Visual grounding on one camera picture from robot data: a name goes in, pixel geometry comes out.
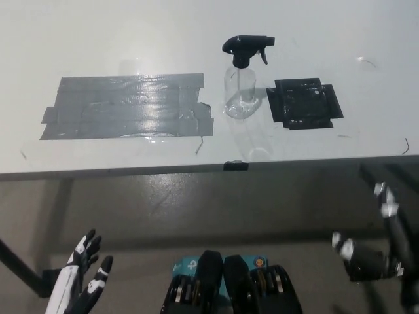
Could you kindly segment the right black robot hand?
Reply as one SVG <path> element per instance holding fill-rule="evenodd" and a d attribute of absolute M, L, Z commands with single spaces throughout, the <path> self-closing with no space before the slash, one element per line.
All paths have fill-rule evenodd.
<path fill-rule="evenodd" d="M 389 253 L 375 251 L 338 231 L 332 233 L 332 248 L 343 259 L 352 281 L 416 277 L 418 257 L 414 233 L 402 206 L 385 182 L 375 184 L 374 195 L 388 237 Z"/>

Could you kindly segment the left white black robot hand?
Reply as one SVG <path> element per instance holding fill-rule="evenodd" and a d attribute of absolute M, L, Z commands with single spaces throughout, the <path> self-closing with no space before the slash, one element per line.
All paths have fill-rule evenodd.
<path fill-rule="evenodd" d="M 84 275 L 98 260 L 101 236 L 91 229 L 79 241 L 66 265 L 60 270 L 46 314 L 79 313 L 89 314 L 96 305 L 106 286 L 113 257 L 106 256 L 93 279 L 83 286 Z"/>

